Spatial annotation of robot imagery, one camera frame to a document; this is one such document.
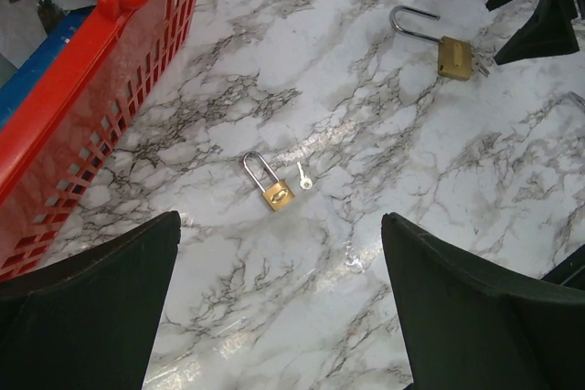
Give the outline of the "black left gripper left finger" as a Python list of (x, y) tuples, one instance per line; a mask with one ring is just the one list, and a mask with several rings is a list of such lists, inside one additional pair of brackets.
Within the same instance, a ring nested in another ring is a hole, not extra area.
[(180, 215), (165, 212), (2, 281), (2, 388), (141, 388), (180, 237)]

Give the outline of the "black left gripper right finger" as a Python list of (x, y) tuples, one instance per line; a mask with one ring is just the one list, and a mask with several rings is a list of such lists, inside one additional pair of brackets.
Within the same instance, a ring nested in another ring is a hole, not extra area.
[(381, 239), (415, 389), (581, 389), (584, 252), (533, 279), (396, 213)]

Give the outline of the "silver key bunch with ring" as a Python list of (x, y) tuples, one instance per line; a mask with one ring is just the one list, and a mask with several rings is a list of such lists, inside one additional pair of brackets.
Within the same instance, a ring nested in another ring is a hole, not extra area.
[(475, 50), (474, 47), (471, 48), (471, 69), (473, 74), (475, 72), (479, 72), (485, 78), (490, 76), (490, 71), (483, 63), (482, 56)]

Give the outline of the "brass padlock long shackle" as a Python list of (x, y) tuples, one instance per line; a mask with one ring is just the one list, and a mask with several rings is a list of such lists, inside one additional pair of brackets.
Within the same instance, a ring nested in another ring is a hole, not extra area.
[(434, 43), (438, 46), (437, 72), (439, 76), (467, 81), (473, 72), (473, 50), (469, 42), (452, 37), (432, 37), (402, 26), (399, 13), (408, 13), (438, 21), (441, 17), (407, 5), (397, 5), (389, 13), (389, 22), (399, 34)]

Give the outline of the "small silver key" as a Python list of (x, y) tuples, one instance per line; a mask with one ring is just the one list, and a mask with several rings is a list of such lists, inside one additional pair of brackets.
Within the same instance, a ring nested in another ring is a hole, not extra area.
[(296, 163), (299, 173), (299, 186), (303, 190), (310, 190), (314, 183), (313, 180), (305, 173), (303, 166), (300, 162)]

